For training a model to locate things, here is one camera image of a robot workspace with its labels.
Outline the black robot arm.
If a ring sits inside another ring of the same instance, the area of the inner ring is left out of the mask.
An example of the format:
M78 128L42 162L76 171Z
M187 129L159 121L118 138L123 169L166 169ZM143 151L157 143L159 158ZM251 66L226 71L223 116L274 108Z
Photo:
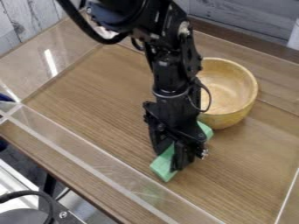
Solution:
M207 87L198 78L202 56L186 11L174 0L91 0L86 20L71 0L58 2L95 41L114 45L131 38L145 53L154 74L155 100L143 104L154 151L162 155L173 146L170 170L182 170L205 156L207 135L198 118L209 110L202 106Z

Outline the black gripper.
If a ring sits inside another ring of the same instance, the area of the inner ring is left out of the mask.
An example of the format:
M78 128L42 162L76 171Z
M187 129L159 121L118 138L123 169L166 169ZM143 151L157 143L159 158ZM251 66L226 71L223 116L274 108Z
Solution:
M158 94L157 102L145 102L145 122L154 152L162 155L174 143L171 171L182 171L205 151L207 136L199 127L202 91L189 87L174 95Z

